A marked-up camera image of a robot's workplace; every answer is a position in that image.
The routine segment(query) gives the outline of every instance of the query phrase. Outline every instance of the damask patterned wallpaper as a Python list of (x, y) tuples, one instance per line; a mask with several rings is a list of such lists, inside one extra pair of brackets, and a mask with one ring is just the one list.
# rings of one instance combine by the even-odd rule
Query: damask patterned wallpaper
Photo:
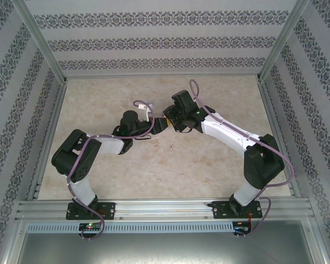
[(9, 0), (0, 0), (0, 249), (25, 200), (60, 83)]
[(330, 0), (308, 4), (266, 86), (330, 255)]
[(67, 77), (257, 74), (296, 0), (26, 1)]

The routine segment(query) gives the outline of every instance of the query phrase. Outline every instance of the metal bracket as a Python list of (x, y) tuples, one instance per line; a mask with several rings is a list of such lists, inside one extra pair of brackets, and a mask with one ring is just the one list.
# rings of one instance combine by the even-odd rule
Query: metal bracket
[[(98, 202), (97, 210), (104, 220), (114, 220), (116, 203), (114, 202)], [(81, 209), (74, 202), (70, 202), (66, 213), (67, 220), (98, 220), (98, 216), (89, 213), (81, 213)]]
[(237, 219), (237, 218), (248, 218), (251, 213), (252, 218), (262, 218), (262, 209), (259, 201), (253, 201), (249, 205), (243, 207), (243, 210), (235, 214), (230, 208), (229, 201), (214, 201), (208, 203), (209, 207), (213, 208), (214, 219)]

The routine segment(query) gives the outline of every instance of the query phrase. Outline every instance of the marble-pattern floor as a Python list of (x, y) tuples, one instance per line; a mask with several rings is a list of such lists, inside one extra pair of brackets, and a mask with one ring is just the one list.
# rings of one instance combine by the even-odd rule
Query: marble-pattern floor
[[(200, 86), (202, 101), (225, 119), (255, 134), (271, 134), (254, 76), (192, 78)], [(89, 134), (111, 133), (123, 112), (137, 111), (132, 105), (137, 99), (154, 103), (156, 117), (160, 117), (162, 110), (172, 104), (173, 94), (189, 90), (189, 79), (180, 76), (69, 81), (38, 199), (72, 198), (65, 178), (50, 160), (73, 129)], [(244, 180), (243, 159), (213, 137), (197, 131), (179, 134), (171, 126), (151, 140), (134, 141), (124, 155), (98, 155), (89, 179), (99, 199), (230, 197)], [(284, 173), (273, 183), (282, 181)], [(282, 196), (290, 195), (290, 191), (282, 186), (264, 194)]]

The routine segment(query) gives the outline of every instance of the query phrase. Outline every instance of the purple cable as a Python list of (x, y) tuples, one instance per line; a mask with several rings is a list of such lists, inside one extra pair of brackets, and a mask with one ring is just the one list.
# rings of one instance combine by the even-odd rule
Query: purple cable
[[(84, 204), (81, 200), (79, 200), (79, 199), (77, 198), (76, 193), (72, 190), (72, 187), (71, 187), (71, 177), (72, 177), (73, 173), (75, 172), (75, 170), (76, 170), (76, 168), (77, 168), (77, 165), (78, 165), (79, 161), (81, 160), (81, 158), (82, 158), (82, 154), (83, 154), (83, 152), (85, 151), (85, 149), (87, 148), (87, 145), (88, 145), (89, 141), (91, 141), (92, 139), (96, 139), (96, 138), (135, 139), (135, 138), (140, 138), (140, 137), (142, 137), (142, 136), (145, 136), (146, 134), (148, 134), (148, 133), (153, 129), (153, 127), (154, 127), (154, 123), (155, 123), (155, 115), (154, 115), (154, 111), (153, 111), (153, 109), (149, 106), (148, 103), (145, 103), (145, 102), (143, 102), (143, 101), (140, 101), (140, 100), (136, 100), (136, 101), (134, 101), (134, 102), (133, 102), (133, 105), (137, 107), (138, 104), (136, 104), (136, 103), (142, 103), (143, 105), (145, 105), (146, 107), (148, 107), (148, 108), (150, 109), (150, 112), (152, 113), (152, 116), (153, 116), (153, 118), (152, 118), (152, 124), (151, 124), (150, 128), (149, 128), (146, 132), (144, 132), (143, 134), (141, 134), (141, 135), (137, 135), (137, 136), (113, 136), (113, 135), (94, 135), (94, 136), (90, 136), (90, 137), (86, 140), (86, 142), (83, 144), (83, 147), (82, 147), (80, 153), (78, 154), (78, 157), (77, 157), (75, 163), (73, 164), (70, 173), (69, 173), (68, 176), (67, 176), (67, 186), (68, 186), (68, 189), (69, 189), (70, 193), (71, 193), (72, 196), (73, 196), (73, 199), (74, 199), (77, 203), (79, 203), (81, 206), (83, 206), (84, 208), (86, 208), (88, 211), (92, 212), (92, 213), (95, 214), (97, 217), (99, 217), (100, 220), (101, 220), (101, 223), (102, 223), (102, 225), (103, 225), (102, 228), (100, 229), (99, 233), (97, 233), (97, 234), (96, 234), (95, 236), (93, 236), (92, 238), (88, 238), (89, 241), (98, 238), (98, 237), (103, 233), (103, 231), (104, 231), (104, 229), (105, 229), (105, 221), (104, 221), (104, 218), (103, 218), (99, 213), (97, 213), (97, 212), (94, 211), (93, 209), (89, 208), (88, 205)], [(86, 229), (84, 229), (84, 230), (82, 231), (82, 233), (81, 233), (81, 237), (82, 237), (82, 239), (85, 239), (85, 237), (83, 236), (83, 233), (84, 233), (85, 230), (86, 230)]]
[[(194, 83), (196, 85), (196, 88), (197, 88), (197, 93), (194, 91), (194, 88), (192, 86), (192, 83)], [(223, 124), (225, 126), (227, 126), (228, 128), (232, 129), (233, 131), (237, 132), (238, 134), (244, 136), (245, 138), (249, 138), (250, 140), (252, 140), (253, 142), (265, 147), (266, 149), (274, 152), (275, 154), (277, 154), (278, 156), (280, 156), (286, 163), (287, 165), (290, 167), (290, 170), (291, 170), (291, 177), (284, 181), (283, 183), (277, 183), (277, 184), (268, 184), (266, 185), (257, 195), (256, 195), (256, 198), (258, 198), (262, 192), (264, 192), (265, 189), (269, 188), (269, 187), (278, 187), (278, 186), (283, 186), (283, 185), (286, 185), (286, 184), (289, 184), (290, 182), (292, 182), (292, 180), (295, 178), (295, 169), (293, 168), (293, 165), (291, 163), (291, 161), (285, 157), (281, 152), (279, 152), (278, 150), (276, 150), (275, 148), (273, 147), (270, 147), (269, 145), (259, 141), (259, 140), (256, 140), (254, 139), (253, 137), (249, 137), (249, 135), (243, 133), (242, 131), (240, 131), (239, 129), (235, 128), (234, 126), (230, 125), (229, 123), (225, 122), (224, 120), (220, 120), (219, 118), (217, 118), (215, 115), (213, 115), (209, 110), (208, 108), (206, 108), (206, 106), (200, 101), (200, 99), (198, 98), (198, 95), (199, 95), (199, 86), (197, 84), (197, 82), (193, 79), (189, 80), (189, 86), (191, 87), (191, 91), (192, 91), (192, 94), (195, 98), (195, 100), (200, 104), (200, 106), (205, 110), (205, 112), (208, 113), (209, 116), (211, 116), (214, 120), (216, 120), (217, 122), (219, 122), (220, 124)], [(262, 197), (262, 199), (267, 199), (269, 201), (269, 206), (268, 206), (268, 209), (266, 211), (266, 213), (264, 214), (264, 216), (262, 217), (262, 219), (260, 220), (259, 224), (256, 226), (256, 228), (251, 231), (251, 233), (255, 232), (256, 229), (258, 227), (261, 226), (261, 224), (263, 223), (263, 221), (265, 220), (265, 218), (267, 217), (268, 213), (269, 213), (269, 210), (270, 210), (270, 207), (271, 207), (271, 200), (268, 198), (268, 197)]]

